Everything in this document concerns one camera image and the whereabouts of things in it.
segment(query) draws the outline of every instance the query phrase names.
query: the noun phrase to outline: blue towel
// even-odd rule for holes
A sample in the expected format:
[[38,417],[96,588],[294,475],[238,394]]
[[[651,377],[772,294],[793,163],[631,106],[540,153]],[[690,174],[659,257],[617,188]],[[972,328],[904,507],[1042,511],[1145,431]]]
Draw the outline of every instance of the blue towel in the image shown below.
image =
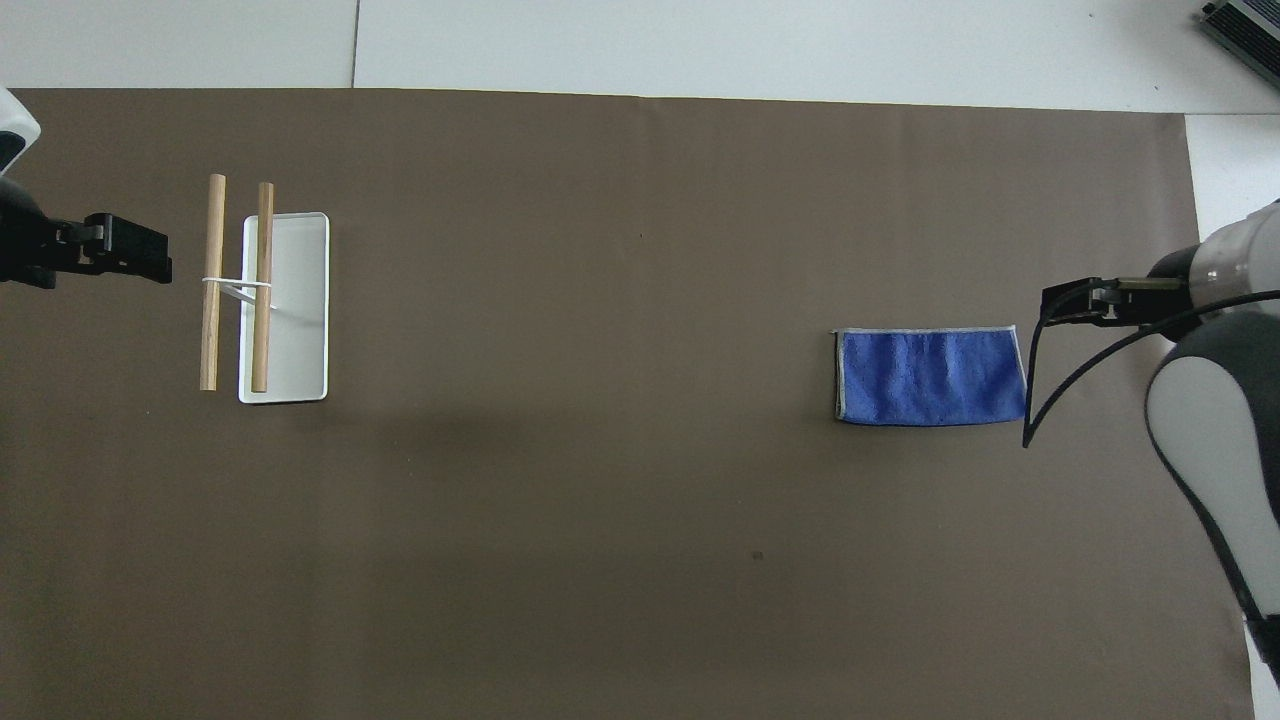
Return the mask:
[[1007,328],[836,331],[837,414],[860,425],[977,425],[1023,416]]

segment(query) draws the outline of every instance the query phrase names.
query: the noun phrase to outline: brown paper backdrop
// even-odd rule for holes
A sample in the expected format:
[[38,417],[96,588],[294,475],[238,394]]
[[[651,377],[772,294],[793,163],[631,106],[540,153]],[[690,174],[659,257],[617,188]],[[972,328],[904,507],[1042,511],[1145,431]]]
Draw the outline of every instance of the brown paper backdrop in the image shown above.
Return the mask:
[[[1018,323],[1196,241],[1171,115],[24,91],[52,217],[175,283],[0,286],[6,717],[1249,717],[1147,445],[1158,343],[1015,424],[832,420],[845,325]],[[206,177],[333,223],[330,396],[197,392]],[[1046,383],[1116,333],[1050,332]]]

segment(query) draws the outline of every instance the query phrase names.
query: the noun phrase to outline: white tray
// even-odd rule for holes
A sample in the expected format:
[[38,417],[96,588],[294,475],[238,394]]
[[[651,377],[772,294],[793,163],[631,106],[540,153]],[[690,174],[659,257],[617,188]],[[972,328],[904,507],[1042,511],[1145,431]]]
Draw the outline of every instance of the white tray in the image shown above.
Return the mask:
[[[242,278],[257,277],[257,215],[244,219]],[[266,392],[250,389],[253,306],[241,304],[239,398],[250,405],[306,402],[329,395],[329,218],[273,215],[271,332]]]

